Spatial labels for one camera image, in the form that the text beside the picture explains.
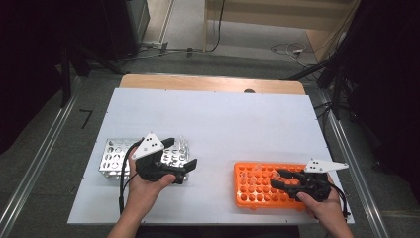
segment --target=white bracket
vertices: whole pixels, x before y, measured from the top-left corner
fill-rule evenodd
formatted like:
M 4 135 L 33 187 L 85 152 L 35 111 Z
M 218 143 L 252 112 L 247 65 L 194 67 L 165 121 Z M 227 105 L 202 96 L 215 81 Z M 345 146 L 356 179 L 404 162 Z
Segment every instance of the white bracket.
M 155 133 L 150 132 L 143 140 L 137 150 L 134 152 L 132 159 L 136 160 L 144 156 L 153 154 L 164 149 L 163 143 L 160 141 Z
M 305 167 L 305 172 L 322 174 L 325 172 L 347 169 L 348 167 L 349 165 L 347 165 L 346 163 L 327 162 L 321 160 L 314 160 L 311 158 L 311 160 Z

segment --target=white tabletop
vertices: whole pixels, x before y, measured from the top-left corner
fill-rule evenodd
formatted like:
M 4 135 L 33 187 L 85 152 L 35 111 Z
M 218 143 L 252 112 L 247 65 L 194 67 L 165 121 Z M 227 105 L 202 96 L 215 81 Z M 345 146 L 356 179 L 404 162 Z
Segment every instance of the white tabletop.
M 171 185 L 145 217 L 146 224 L 302 224 L 304 211 L 250 210 L 235 204 L 235 162 L 306 164 L 331 161 L 308 96 L 117 88 L 73 204 L 70 224 L 113 224 L 119 182 L 98 172 L 108 138 L 162 140 L 183 135 L 197 168 Z M 341 187 L 336 173 L 334 183 Z

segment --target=table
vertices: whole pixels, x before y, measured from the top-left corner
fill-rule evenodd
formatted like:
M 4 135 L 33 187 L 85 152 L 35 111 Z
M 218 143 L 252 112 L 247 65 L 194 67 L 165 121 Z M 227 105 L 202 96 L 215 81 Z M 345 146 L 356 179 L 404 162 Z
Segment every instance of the table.
M 207 21 L 219 20 L 222 2 L 205 1 L 204 51 Z M 226 0 L 222 21 L 306 29 L 312 49 L 318 50 L 314 54 L 321 61 L 347 31 L 359 4 L 360 0 Z
M 256 93 L 241 93 L 248 88 Z M 271 93 L 265 94 L 264 88 Z M 277 90 L 289 94 L 275 93 Z M 105 142 L 108 138 L 140 138 L 151 130 L 161 139 L 182 134 L 189 141 L 191 158 L 197 158 L 198 164 L 185 184 L 171 185 L 160 194 L 144 223 L 315 222 L 304 211 L 250 210 L 237 207 L 234 201 L 233 165 L 237 161 L 306 164 L 311 157 L 331 160 L 312 105 L 303 92 L 299 82 L 124 76 L 112 96 L 68 223 L 117 221 L 119 182 L 107 180 L 98 172 Z M 337 174 L 331 176 L 340 187 Z

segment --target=human arm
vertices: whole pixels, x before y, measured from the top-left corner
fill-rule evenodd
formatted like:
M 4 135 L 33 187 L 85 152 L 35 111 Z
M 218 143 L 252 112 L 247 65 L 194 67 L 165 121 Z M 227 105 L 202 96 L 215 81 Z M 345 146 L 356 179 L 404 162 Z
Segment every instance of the human arm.
M 328 198 L 322 202 L 314 200 L 310 195 L 299 192 L 297 197 L 306 205 L 309 216 L 317 218 L 334 238 L 353 238 L 340 204 L 340 197 L 331 189 Z
M 135 176 L 136 164 L 131 159 L 136 148 L 129 156 L 130 177 L 134 176 L 129 183 L 129 196 L 127 205 L 124 208 L 118 222 L 108 235 L 108 238 L 135 237 L 142 219 L 149 213 L 158 198 L 159 193 L 175 181 L 174 175 L 166 175 L 156 182 L 142 180 L 140 176 Z

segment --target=orange plastic basket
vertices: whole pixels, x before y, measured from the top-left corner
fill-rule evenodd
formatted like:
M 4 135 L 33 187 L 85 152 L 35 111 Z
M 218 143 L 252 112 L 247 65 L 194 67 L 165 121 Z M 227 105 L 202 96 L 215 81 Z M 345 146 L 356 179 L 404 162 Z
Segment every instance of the orange plastic basket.
M 287 193 L 271 186 L 271 179 L 284 181 L 286 184 L 298 184 L 295 178 L 282 178 L 277 170 L 284 169 L 300 172 L 305 165 L 277 164 L 261 162 L 237 162 L 234 166 L 236 204 L 239 207 L 256 209 L 294 208 L 302 210 L 305 205 L 289 198 Z

